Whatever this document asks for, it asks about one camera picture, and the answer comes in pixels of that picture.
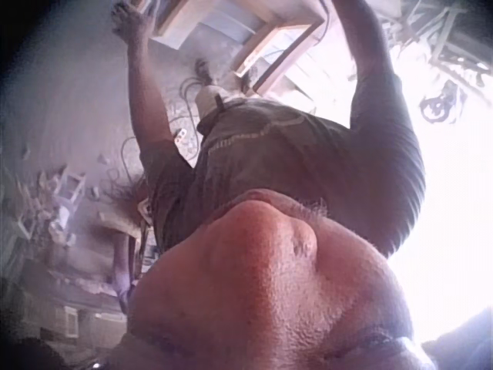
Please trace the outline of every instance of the man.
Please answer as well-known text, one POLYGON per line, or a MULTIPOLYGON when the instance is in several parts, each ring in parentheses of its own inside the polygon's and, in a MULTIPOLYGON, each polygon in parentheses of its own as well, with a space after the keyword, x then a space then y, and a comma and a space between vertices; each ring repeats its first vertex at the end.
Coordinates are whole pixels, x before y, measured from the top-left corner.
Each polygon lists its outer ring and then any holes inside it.
POLYGON ((351 128, 212 96, 194 169, 152 78, 157 4, 115 7, 163 255, 132 292, 114 368, 432 368, 384 257, 418 216, 418 142, 374 13, 333 3, 357 63, 351 128))

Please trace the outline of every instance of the shirt sleeve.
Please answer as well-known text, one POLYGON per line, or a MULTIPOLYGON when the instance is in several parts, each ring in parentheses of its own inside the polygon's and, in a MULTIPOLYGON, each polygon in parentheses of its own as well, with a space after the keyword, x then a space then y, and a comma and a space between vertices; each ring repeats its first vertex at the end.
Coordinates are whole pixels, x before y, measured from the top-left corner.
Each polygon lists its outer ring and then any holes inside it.
POLYGON ((395 74, 358 81, 350 128, 360 167, 361 236, 390 256, 414 227, 425 191, 418 138, 395 74))
POLYGON ((149 188, 156 241, 163 252, 173 246, 173 235, 166 231, 179 222, 179 206, 193 178, 193 168, 169 140, 145 148, 140 160, 149 188))

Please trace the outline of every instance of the gray t-shirt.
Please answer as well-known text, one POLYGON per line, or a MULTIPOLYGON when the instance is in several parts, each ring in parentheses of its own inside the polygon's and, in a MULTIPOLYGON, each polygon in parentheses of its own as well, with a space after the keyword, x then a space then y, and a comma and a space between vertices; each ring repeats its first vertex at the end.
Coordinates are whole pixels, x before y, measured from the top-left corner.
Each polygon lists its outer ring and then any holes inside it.
POLYGON ((205 117, 199 130, 195 168, 170 141, 141 153, 161 251, 252 189, 322 203, 329 218, 386 256, 418 218, 424 166, 394 74, 358 82, 350 129, 271 101, 237 99, 205 117))

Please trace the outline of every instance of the hand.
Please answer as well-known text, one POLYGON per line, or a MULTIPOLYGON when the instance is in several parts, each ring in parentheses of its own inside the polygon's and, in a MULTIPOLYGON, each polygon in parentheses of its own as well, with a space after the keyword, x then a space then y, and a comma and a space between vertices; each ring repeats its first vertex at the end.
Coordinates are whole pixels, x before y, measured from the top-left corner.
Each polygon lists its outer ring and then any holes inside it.
POLYGON ((152 0, 149 9, 140 13, 133 5, 119 2, 112 10, 113 29, 128 46, 145 45, 156 27, 156 15, 160 0, 152 0))

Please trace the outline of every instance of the concrete floor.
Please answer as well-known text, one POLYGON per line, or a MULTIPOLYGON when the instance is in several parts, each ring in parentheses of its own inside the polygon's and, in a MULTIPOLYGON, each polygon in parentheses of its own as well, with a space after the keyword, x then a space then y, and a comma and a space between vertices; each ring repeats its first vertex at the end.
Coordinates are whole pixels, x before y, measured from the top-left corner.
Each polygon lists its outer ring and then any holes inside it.
MULTIPOLYGON (((100 0, 67 2, 56 8, 26 42, 4 81, 2 162, 26 183, 34 182, 41 170, 66 164, 73 172, 86 174, 88 189, 107 185, 110 169, 117 169, 124 179, 120 148, 132 136, 126 46, 112 34, 111 8, 111 2, 100 0), (31 153, 22 160, 26 146, 31 153), (109 158, 108 166, 98 163, 100 154, 109 158)), ((213 74, 221 79, 239 48, 205 25, 196 28, 179 52, 151 42, 156 80, 171 118, 186 115, 179 86, 193 76, 196 58, 207 58, 213 74)), ((185 151, 194 153, 189 120, 173 124, 174 130, 179 127, 188 132, 185 151)), ((131 174, 139 176, 142 167, 134 141, 126 146, 124 157, 131 174)), ((69 224, 77 235, 76 246, 58 251, 53 267, 107 280, 112 247, 108 235, 97 227, 97 213, 108 207, 112 206, 84 199, 69 224)))

